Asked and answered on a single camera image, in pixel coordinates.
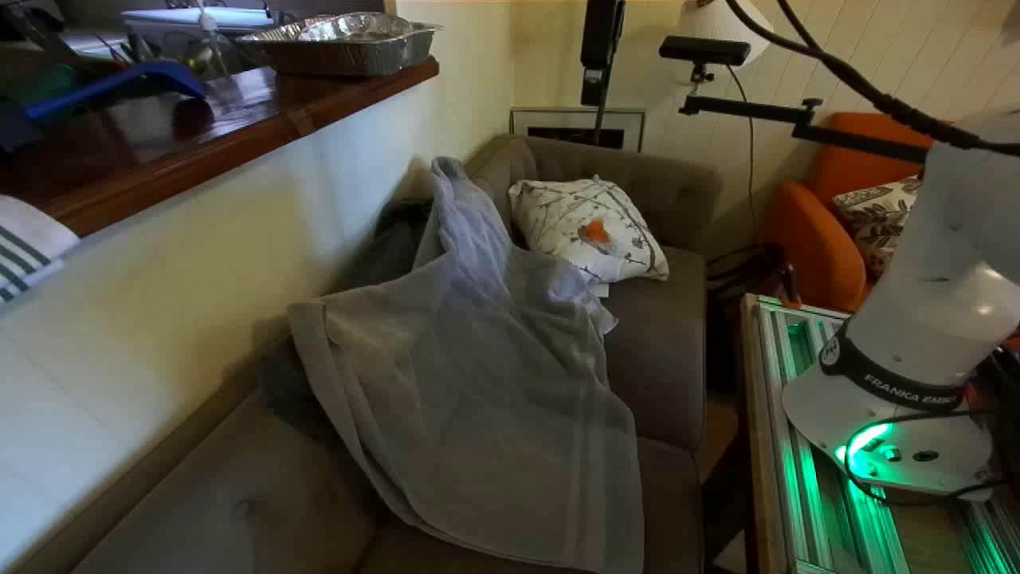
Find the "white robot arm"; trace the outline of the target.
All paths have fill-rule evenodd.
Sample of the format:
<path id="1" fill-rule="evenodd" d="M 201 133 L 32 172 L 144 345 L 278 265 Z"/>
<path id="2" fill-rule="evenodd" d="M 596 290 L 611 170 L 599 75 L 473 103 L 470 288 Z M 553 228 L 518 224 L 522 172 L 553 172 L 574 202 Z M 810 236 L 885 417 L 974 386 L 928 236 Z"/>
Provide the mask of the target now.
<path id="1" fill-rule="evenodd" d="M 966 380 L 1020 324 L 1020 113 L 966 129 L 985 147 L 928 150 L 889 269 L 783 396 L 797 433 L 861 484 L 975 497 L 992 482 Z"/>

